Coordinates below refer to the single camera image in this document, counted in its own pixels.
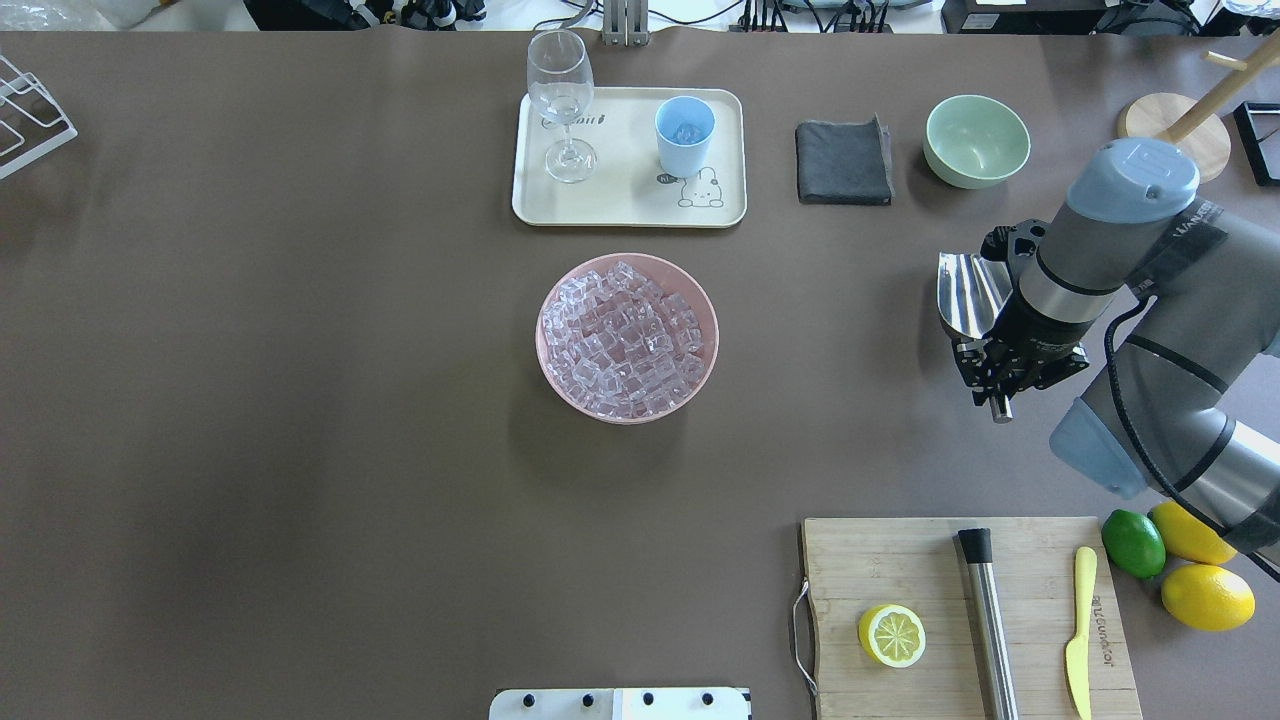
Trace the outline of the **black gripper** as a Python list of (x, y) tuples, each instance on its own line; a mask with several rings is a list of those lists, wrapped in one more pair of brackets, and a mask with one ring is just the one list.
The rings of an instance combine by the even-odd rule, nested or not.
[(1016, 393), (1046, 389), (1089, 366), (1080, 342), (1082, 325), (1043, 316), (1019, 293), (1018, 279), (1023, 270), (1036, 266), (1036, 250), (1048, 228), (1046, 222), (997, 225), (978, 252), (1006, 263), (1012, 282), (1012, 292), (986, 336), (986, 360), (980, 365), (988, 383), (998, 387), (1011, 406)]

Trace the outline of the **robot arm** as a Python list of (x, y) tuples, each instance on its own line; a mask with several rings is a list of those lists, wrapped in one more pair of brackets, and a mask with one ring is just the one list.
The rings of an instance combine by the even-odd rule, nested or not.
[(975, 405), (1005, 413), (1025, 389), (1088, 368), (1083, 340), (1129, 290), (1134, 327), (1103, 334), (1105, 365), (1053, 430), (1053, 454), (1110, 492), (1153, 489), (1277, 573), (1277, 442), (1221, 398), (1277, 355), (1277, 233), (1199, 196), (1176, 146), (1116, 138), (1088, 161), (1051, 222), (992, 229), (983, 292), (940, 282), (940, 315)]

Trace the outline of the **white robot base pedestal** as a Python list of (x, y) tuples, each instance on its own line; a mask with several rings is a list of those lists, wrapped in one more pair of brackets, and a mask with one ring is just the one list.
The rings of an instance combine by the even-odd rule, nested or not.
[(750, 691), (726, 685), (506, 689), (489, 719), (751, 719)]

